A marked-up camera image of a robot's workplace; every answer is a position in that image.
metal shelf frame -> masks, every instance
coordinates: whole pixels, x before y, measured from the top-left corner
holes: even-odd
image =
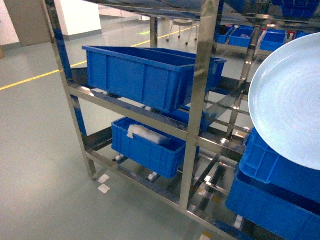
[[[95,166],[95,163],[99,163],[122,178],[127,179],[134,185],[145,189],[151,195],[159,198],[178,212],[197,221],[225,239],[252,239],[233,226],[226,225],[225,223],[214,219],[211,215],[206,213],[206,207],[196,207],[192,205],[191,199],[199,189],[200,185],[205,182],[206,175],[211,171],[214,165],[218,165],[218,167],[216,174],[208,184],[208,186],[210,186],[210,191],[218,191],[222,194],[228,195],[226,190],[217,186],[217,182],[224,169],[233,168],[233,163],[239,162],[244,152],[241,142],[239,144],[239,142],[236,141],[236,137],[233,138],[233,131],[237,130],[244,133],[250,132],[242,127],[236,126],[235,123],[238,114],[249,115],[248,112],[240,110],[240,105],[241,101],[246,99],[246,96],[248,95],[250,84],[247,83],[247,78],[256,54],[261,29],[263,27],[269,27],[270,25],[274,28],[291,28],[295,26],[299,29],[304,26],[309,26],[310,24],[312,29],[318,29],[320,26],[319,21],[283,19],[281,17],[263,15],[263,13],[268,12],[268,0],[261,1],[263,4],[263,12],[261,12],[261,14],[244,14],[244,16],[247,17],[247,21],[244,24],[254,26],[254,31],[251,37],[250,46],[246,50],[246,58],[243,64],[242,74],[239,79],[222,78],[221,84],[218,88],[212,91],[219,92],[223,90],[226,96],[221,101],[214,103],[208,101],[208,96],[206,96],[206,85],[209,61],[210,58],[214,56],[217,49],[217,43],[216,41],[213,41],[213,36],[215,36],[215,32],[219,30],[221,21],[223,20],[221,8],[223,0],[204,0],[201,9],[185,9],[175,6],[152,7],[120,3],[115,4],[108,3],[108,0],[86,1],[151,17],[150,46],[153,48],[158,47],[158,17],[172,17],[179,16],[180,13],[189,13],[193,14],[193,16],[188,19],[199,21],[199,37],[191,98],[192,107],[189,111],[189,124],[187,125],[158,114],[156,111],[148,111],[144,108],[123,102],[119,99],[119,96],[114,94],[104,94],[94,91],[88,87],[88,77],[86,76],[87,69],[71,69],[70,67],[55,2],[54,0],[45,0],[54,32],[54,36],[52,37],[52,47],[56,56],[64,91],[81,147],[83,160],[90,178],[95,181],[100,176],[101,172],[97,172]],[[277,25],[276,23],[279,21],[284,24]],[[127,158],[123,158],[121,160],[108,159],[98,153],[98,150],[112,143],[112,129],[109,127],[87,136],[79,98],[186,141],[184,165],[179,171],[180,173],[178,173],[182,174],[179,197],[155,184],[156,179],[149,181],[144,177],[139,176],[134,171],[123,167],[122,163],[125,162]],[[207,109],[206,104],[211,104],[212,106]],[[206,117],[221,125],[227,126],[227,132],[219,132],[215,129],[211,129],[208,132],[200,131],[204,108],[207,110]],[[222,122],[218,120],[219,116],[227,110],[232,111],[230,121]],[[210,158],[211,164],[209,164],[201,177],[199,179],[194,179],[197,147],[216,153],[216,155],[215,157]],[[224,160],[223,157],[232,160],[232,163]]]

door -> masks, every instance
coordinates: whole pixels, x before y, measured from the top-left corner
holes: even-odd
[[[50,42],[42,0],[4,0],[23,47]]]

blue storage bin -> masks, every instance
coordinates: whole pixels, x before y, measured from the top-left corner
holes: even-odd
[[[183,109],[190,111],[190,107],[188,107],[188,106],[183,107]],[[169,117],[171,119],[175,119],[175,120],[182,122],[184,124],[189,124],[190,114],[187,112],[184,112],[181,110],[176,110],[171,113],[164,113],[163,115],[166,117]],[[204,132],[207,132],[208,127],[213,123],[213,121],[205,119],[206,113],[204,113],[204,112],[202,112],[202,117],[203,118],[201,119],[200,129]]]
[[[254,27],[253,26],[245,26],[245,25],[240,25],[239,27],[238,27],[238,29],[250,29],[250,30],[254,30]]]
[[[182,56],[182,57],[191,58],[194,60],[197,57],[197,55],[194,53],[171,50],[171,49],[166,49],[166,48],[144,48],[144,49],[150,50],[150,51],[157,51],[157,52],[161,52],[161,53],[165,53],[165,54]],[[224,66],[225,66],[226,62],[227,62],[227,60],[224,60],[222,58],[218,58],[218,57],[211,58],[210,66],[209,66],[209,75],[208,75],[208,80],[207,80],[206,90],[205,90],[206,92],[208,92],[209,90],[215,88],[216,86],[218,86],[220,84],[222,72],[224,70]],[[190,89],[190,94],[188,94],[186,96],[187,97],[186,101],[189,103],[191,103],[191,91],[192,91],[192,88]]]
[[[135,134],[133,139],[127,137],[132,124],[144,126],[170,138],[170,144],[158,145]],[[111,126],[112,149],[165,178],[171,179],[177,174],[185,159],[185,141],[127,117],[113,122]]]
[[[299,39],[308,35],[310,35],[310,33],[305,33],[304,31],[297,31],[294,35],[294,39]]]
[[[298,165],[275,152],[254,128],[239,163],[240,170],[262,183],[273,184],[320,203],[320,171]]]
[[[307,18],[310,19],[314,15],[316,9],[295,9],[291,7],[282,7],[282,15],[291,18]]]
[[[247,35],[251,37],[253,29],[237,28],[229,37],[229,44],[239,47],[248,48],[250,45],[250,38],[241,37],[241,35]]]
[[[262,39],[260,49],[265,51],[275,51],[285,45],[287,34],[277,32],[266,32]]]
[[[219,34],[219,38],[218,38],[218,44],[225,44],[227,42],[227,39],[229,37],[229,35],[232,33],[232,31],[235,28],[232,26],[227,26],[226,27],[226,34],[225,35],[221,35]]]
[[[165,113],[191,102],[195,54],[186,56],[178,51],[169,54],[135,47],[84,46],[83,49],[87,51],[91,87]],[[225,62],[211,59],[207,91],[220,83]]]
[[[269,28],[266,31],[268,33],[278,33],[278,34],[286,34],[287,33],[286,30],[278,30],[278,29],[273,29],[273,28]]]
[[[226,207],[286,240],[320,239],[320,204],[237,170]]]
[[[317,8],[319,0],[271,0],[274,6],[285,6],[295,9]]]

chair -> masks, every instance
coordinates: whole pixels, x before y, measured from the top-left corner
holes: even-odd
[[[193,30],[193,25],[195,24],[196,22],[194,21],[191,21],[191,20],[183,20],[183,19],[174,19],[172,21],[172,25],[171,25],[171,29],[170,29],[170,33],[169,33],[169,36],[167,38],[167,42],[169,42],[170,40],[170,36],[171,36],[171,32],[172,32],[172,28],[174,27],[174,25],[176,26],[179,26],[179,36],[178,38],[180,39],[181,37],[181,27],[191,27],[191,30],[190,30],[190,33],[189,33],[189,37],[188,37],[188,41],[185,43],[185,45],[188,45],[189,43],[189,40],[190,40],[190,36],[191,36],[191,33],[192,33],[192,30]],[[195,41],[198,40],[198,25],[195,25]]]

shelving unit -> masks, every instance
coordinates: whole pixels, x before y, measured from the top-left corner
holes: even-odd
[[[252,239],[241,231],[243,230],[241,227],[239,230],[233,227],[232,224],[225,224],[221,220],[213,218],[213,216],[206,211],[209,204],[206,196],[213,192],[222,194],[224,198],[228,196],[228,190],[220,187],[218,182],[226,175],[227,170],[231,170],[231,172],[234,170],[236,163],[240,161],[244,152],[242,139],[233,136],[233,131],[250,132],[242,127],[236,126],[235,123],[238,114],[249,115],[248,112],[240,110],[240,105],[241,101],[246,100],[248,96],[250,84],[247,82],[247,78],[254,56],[266,56],[269,54],[261,50],[256,51],[261,29],[266,27],[286,30],[308,29],[309,31],[316,32],[320,27],[319,18],[287,19],[266,15],[269,9],[269,0],[259,1],[260,14],[247,12],[242,14],[234,12],[222,14],[222,8],[219,7],[221,6],[221,2],[219,0],[199,0],[199,3],[203,2],[201,9],[180,8],[173,4],[168,5],[167,1],[165,1],[166,3],[150,1],[150,5],[115,4],[111,3],[113,1],[109,2],[108,0],[87,0],[87,2],[102,4],[151,17],[150,45],[154,48],[158,46],[158,17],[175,17],[200,21],[196,69],[191,99],[192,107],[189,112],[189,125],[187,125],[158,114],[157,112],[148,111],[144,108],[121,101],[119,99],[120,97],[114,94],[104,94],[88,87],[86,68],[70,68],[55,2],[54,0],[45,0],[55,35],[52,46],[89,176],[93,180],[96,180],[100,176],[101,173],[96,171],[95,166],[95,163],[99,163],[225,239]],[[218,29],[217,27],[220,26],[221,21],[228,21],[229,24],[253,26],[254,30],[249,48],[234,49],[236,52],[246,53],[240,78],[231,79],[223,77],[221,84],[214,92],[225,94],[225,98],[213,103],[208,101],[205,91],[210,58],[214,55],[217,48],[220,49],[222,47],[220,44],[217,45],[213,42],[213,36],[215,35],[216,29]],[[178,175],[169,185],[163,187],[161,184],[157,184],[159,178],[149,181],[146,176],[139,175],[124,167],[123,163],[126,162],[127,158],[116,160],[108,159],[101,155],[98,151],[112,143],[111,127],[87,136],[79,98],[186,141],[184,165],[183,168],[179,170]],[[206,104],[212,104],[212,107],[207,109]],[[200,124],[203,109],[207,109],[207,117],[212,121],[228,127],[227,132],[222,132],[214,128],[210,128],[208,132],[201,132]],[[230,121],[223,122],[218,120],[227,110],[232,110]],[[201,172],[200,176],[195,179],[195,164],[198,165],[199,161],[197,146],[201,148],[199,155],[208,159],[209,164]],[[214,174],[210,180],[206,180],[206,176],[212,172],[212,169],[215,169]],[[200,186],[203,184],[206,186],[205,190],[208,194],[202,194],[202,200],[200,200],[199,204],[193,205],[192,199],[196,193],[199,192]]]

